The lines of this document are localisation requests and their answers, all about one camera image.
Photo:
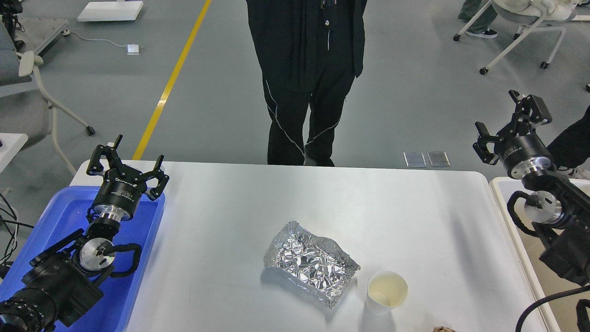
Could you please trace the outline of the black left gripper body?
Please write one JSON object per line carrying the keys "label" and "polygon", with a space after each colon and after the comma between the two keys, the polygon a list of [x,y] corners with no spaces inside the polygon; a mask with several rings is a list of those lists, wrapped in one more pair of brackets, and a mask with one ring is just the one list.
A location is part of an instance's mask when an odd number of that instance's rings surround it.
{"label": "black left gripper body", "polygon": [[135,178],[138,178],[140,174],[141,172],[134,168],[124,168],[122,171],[108,170],[91,205],[92,212],[98,214],[107,212],[112,206],[122,210],[120,221],[133,219],[141,196],[147,189],[145,181],[135,183]]}

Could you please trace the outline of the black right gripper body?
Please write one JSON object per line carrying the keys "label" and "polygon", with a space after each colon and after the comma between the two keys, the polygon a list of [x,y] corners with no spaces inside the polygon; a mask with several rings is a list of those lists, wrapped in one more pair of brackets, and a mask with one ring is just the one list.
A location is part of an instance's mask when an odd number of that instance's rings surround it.
{"label": "black right gripper body", "polygon": [[531,172],[554,166],[550,152],[536,133],[507,138],[499,143],[499,160],[512,179],[522,179]]}

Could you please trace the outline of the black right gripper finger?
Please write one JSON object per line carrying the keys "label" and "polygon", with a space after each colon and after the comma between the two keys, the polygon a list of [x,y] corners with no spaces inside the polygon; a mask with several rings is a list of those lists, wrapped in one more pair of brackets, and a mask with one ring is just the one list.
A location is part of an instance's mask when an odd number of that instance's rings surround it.
{"label": "black right gripper finger", "polygon": [[472,145],[476,154],[480,158],[481,162],[489,165],[495,165],[499,161],[499,157],[496,153],[490,152],[488,145],[504,143],[505,138],[500,135],[491,135],[482,122],[475,122],[476,130],[478,130],[478,140]]}
{"label": "black right gripper finger", "polygon": [[510,89],[508,94],[516,104],[515,111],[508,123],[508,132],[511,135],[529,135],[535,132],[538,126],[552,122],[553,118],[541,97],[521,95],[514,89]]}

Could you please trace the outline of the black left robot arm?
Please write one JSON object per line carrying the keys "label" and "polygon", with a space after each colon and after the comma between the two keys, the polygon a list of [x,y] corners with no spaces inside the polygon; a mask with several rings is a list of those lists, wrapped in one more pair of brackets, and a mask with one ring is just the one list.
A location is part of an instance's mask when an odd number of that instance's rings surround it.
{"label": "black left robot arm", "polygon": [[121,223],[133,219],[142,196],[161,197],[169,176],[160,155],[154,168],[141,172],[122,162],[114,145],[97,145],[87,174],[103,182],[87,210],[88,227],[78,229],[30,260],[24,287],[1,303],[3,332],[52,332],[60,321],[71,326],[103,297],[107,278],[135,273],[143,248],[138,243],[114,244]]}

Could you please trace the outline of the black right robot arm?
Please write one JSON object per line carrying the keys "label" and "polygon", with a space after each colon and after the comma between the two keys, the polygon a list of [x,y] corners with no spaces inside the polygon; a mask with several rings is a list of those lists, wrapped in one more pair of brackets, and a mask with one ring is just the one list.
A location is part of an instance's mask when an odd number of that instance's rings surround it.
{"label": "black right robot arm", "polygon": [[485,164],[503,164],[507,175],[522,181],[525,191],[515,191],[507,203],[513,223],[525,234],[537,237],[544,246],[539,259],[558,277],[578,288],[546,296],[521,313],[515,330],[520,332],[527,316],[552,300],[589,290],[590,201],[581,189],[557,173],[554,159],[537,136],[536,128],[552,122],[543,99],[509,95],[515,103],[510,122],[490,134],[476,122],[478,140],[472,145]]}

